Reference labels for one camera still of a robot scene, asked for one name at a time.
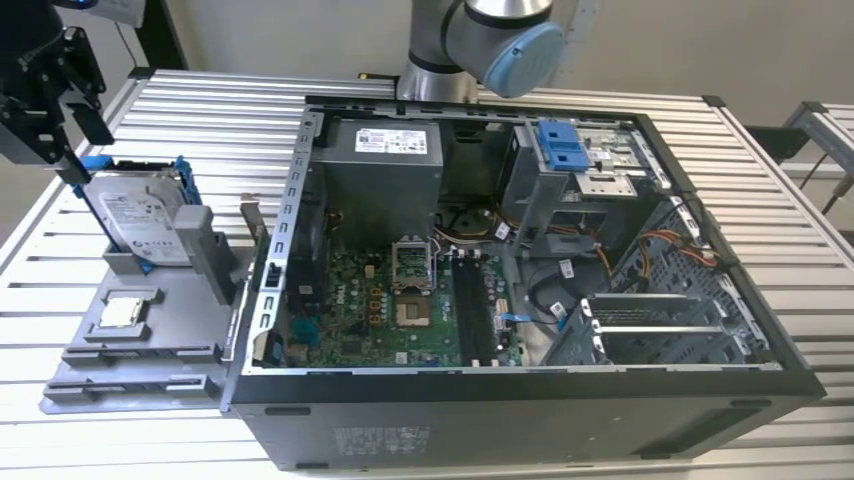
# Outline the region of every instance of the metal stand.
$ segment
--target metal stand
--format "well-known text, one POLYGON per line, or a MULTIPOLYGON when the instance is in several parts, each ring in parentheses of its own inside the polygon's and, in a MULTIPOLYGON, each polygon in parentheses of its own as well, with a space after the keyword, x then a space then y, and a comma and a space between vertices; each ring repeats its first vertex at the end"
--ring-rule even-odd
POLYGON ((218 406, 253 252, 232 251, 212 218, 201 205, 176 215, 192 267, 146 269, 132 253, 103 253, 110 270, 46 383, 46 413, 218 406))

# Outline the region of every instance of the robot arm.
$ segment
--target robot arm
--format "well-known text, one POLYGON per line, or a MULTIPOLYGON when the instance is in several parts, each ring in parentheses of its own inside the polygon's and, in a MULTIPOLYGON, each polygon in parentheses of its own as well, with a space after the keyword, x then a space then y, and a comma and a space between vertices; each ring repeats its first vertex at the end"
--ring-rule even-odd
POLYGON ((53 5, 87 9, 97 0, 14 2, 0 17, 0 154, 45 165, 69 184, 86 183, 62 129, 63 104, 86 140, 109 145, 97 95, 105 84, 81 28, 62 28, 53 5))
POLYGON ((541 83, 557 64, 563 29, 552 0, 412 0, 409 61, 397 98, 473 102, 474 79, 501 97, 541 83))

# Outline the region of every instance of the wire bundle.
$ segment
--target wire bundle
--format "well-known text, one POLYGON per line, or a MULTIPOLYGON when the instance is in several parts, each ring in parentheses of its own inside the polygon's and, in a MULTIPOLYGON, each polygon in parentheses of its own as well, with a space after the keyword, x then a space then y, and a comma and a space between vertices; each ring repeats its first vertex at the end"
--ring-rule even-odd
POLYGON ((649 278, 649 273, 652 270, 652 262, 649 259, 649 250, 647 246, 647 242, 651 239, 664 240, 671 246, 673 246, 679 252, 688 257, 691 257, 701 266, 713 268, 717 266, 716 256, 717 253, 712 250, 703 250, 699 248, 692 242, 684 241, 683 237, 672 230, 659 229, 651 230, 645 233, 641 233, 637 239, 637 246, 640 247, 640 256, 643 257, 643 268, 640 271, 640 276, 643 278, 649 278))

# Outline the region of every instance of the blue latch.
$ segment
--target blue latch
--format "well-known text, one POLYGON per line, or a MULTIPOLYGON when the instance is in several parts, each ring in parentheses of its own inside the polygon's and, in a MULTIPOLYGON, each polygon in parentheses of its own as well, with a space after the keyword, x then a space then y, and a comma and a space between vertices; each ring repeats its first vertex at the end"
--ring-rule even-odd
POLYGON ((545 163, 560 172, 585 172, 589 162, 575 128, 565 122, 538 122, 538 144, 545 163))

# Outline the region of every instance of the case label sticker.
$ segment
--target case label sticker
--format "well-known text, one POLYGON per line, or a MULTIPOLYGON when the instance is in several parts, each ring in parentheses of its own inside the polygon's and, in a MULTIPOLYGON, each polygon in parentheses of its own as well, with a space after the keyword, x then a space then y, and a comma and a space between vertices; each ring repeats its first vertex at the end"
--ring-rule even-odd
POLYGON ((356 152, 426 155, 426 132, 361 128, 356 132, 356 152))
POLYGON ((572 260, 567 258, 565 260, 560 260, 557 264, 560 265, 560 274, 563 275, 563 278, 572 278, 575 276, 572 260))
POLYGON ((563 317, 565 317, 565 308, 563 308, 563 304, 560 302, 555 302, 551 307, 548 307, 548 310, 551 310, 551 313, 557 320, 563 320, 563 317))
POLYGON ((340 455, 420 455, 426 450, 429 427, 334 428, 340 455))
POLYGON ((501 222, 501 224, 494 229, 494 237, 497 237, 498 240, 506 240, 508 233, 509 233, 509 225, 501 222))
POLYGON ((607 150, 601 150, 599 148, 591 148, 588 152, 589 152, 589 156, 593 157, 596 160, 611 159, 611 152, 608 152, 607 150))

